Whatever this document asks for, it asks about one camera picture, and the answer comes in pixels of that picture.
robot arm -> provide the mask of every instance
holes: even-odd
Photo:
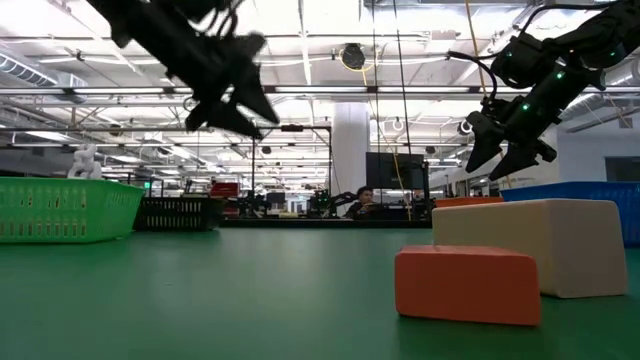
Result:
[[[533,16],[553,8],[605,10],[555,39],[540,41],[525,32]],[[509,87],[532,90],[510,102],[492,94],[483,99],[481,111],[469,114],[475,146],[467,172],[500,153],[504,140],[509,148],[489,175],[491,180],[538,165],[537,155],[552,162],[556,151],[538,138],[551,124],[560,123],[562,111],[587,86],[605,90],[603,69],[620,63],[640,46],[640,0],[591,7],[550,5],[533,16],[497,54],[490,69]]]
[[[261,138],[258,129],[236,108],[244,105],[272,123],[278,123],[262,91],[260,69],[253,58],[266,40],[258,33],[235,36],[236,9],[242,0],[87,0],[111,25],[111,37],[121,48],[136,40],[167,67],[167,77],[178,77],[193,89],[198,105],[186,119],[190,131],[207,126]],[[226,18],[216,36],[196,31],[190,24],[215,12]],[[224,36],[222,28],[228,25]],[[222,96],[230,86],[227,102]]]

green basket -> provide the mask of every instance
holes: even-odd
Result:
[[[88,243],[131,232],[144,189],[107,180],[0,177],[0,243]]]

black basket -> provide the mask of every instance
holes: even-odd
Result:
[[[143,198],[136,231],[207,231],[218,226],[224,202],[209,198]]]

green tabletop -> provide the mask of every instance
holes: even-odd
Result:
[[[0,246],[0,359],[640,359],[640,251],[629,296],[545,298],[532,329],[399,317],[394,255],[430,241],[222,229]]]

computer monitor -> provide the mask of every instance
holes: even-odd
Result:
[[[287,202],[283,192],[267,193],[267,201],[272,204],[285,204]]]
[[[374,189],[411,189],[423,190],[427,173],[422,168],[424,155],[394,154],[368,152],[367,157],[367,186]]]

